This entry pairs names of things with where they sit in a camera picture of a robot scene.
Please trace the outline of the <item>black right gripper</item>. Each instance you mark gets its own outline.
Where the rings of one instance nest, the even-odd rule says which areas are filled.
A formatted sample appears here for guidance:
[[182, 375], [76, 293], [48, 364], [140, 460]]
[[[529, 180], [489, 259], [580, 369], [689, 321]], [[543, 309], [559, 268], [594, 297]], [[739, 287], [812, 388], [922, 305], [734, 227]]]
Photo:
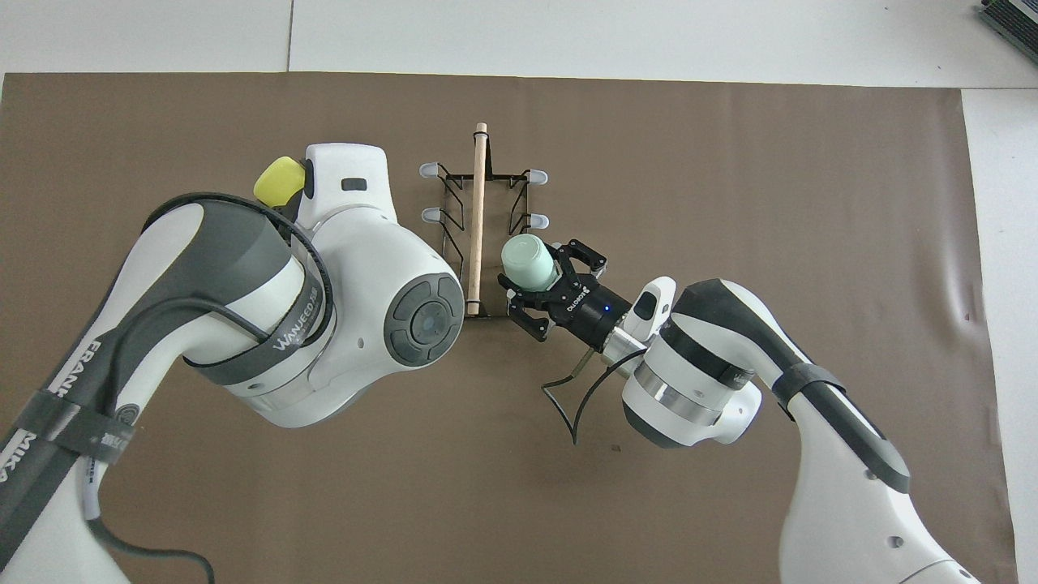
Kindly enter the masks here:
[[[607, 269], [607, 259], [581, 240], [573, 238], [568, 243], [552, 244], [551, 258], [557, 271], [552, 287], [557, 282], [568, 287], [581, 287], [579, 290], [563, 291], [559, 302], [551, 305], [551, 318], [589, 347], [603, 354], [612, 329], [633, 304], [600, 284], [601, 274]], [[590, 272], [578, 273], [573, 267], [574, 261], [586, 265]], [[508, 318], [529, 333], [535, 341], [545, 341], [553, 326], [551, 319], [534, 318], [529, 312], [545, 311], [544, 293], [523, 290], [506, 274], [498, 274], [497, 281], [506, 291]]]

